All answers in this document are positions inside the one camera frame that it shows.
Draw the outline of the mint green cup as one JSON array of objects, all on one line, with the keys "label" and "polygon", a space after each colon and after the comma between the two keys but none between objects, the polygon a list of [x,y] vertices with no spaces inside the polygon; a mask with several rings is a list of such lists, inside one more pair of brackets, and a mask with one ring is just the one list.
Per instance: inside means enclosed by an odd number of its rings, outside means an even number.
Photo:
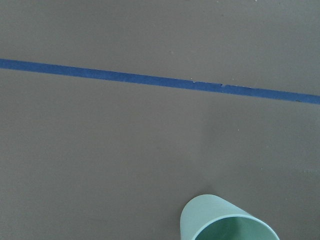
[{"label": "mint green cup", "polygon": [[227,200],[202,194],[192,198],[180,215],[181,240],[278,240],[262,220]]}]

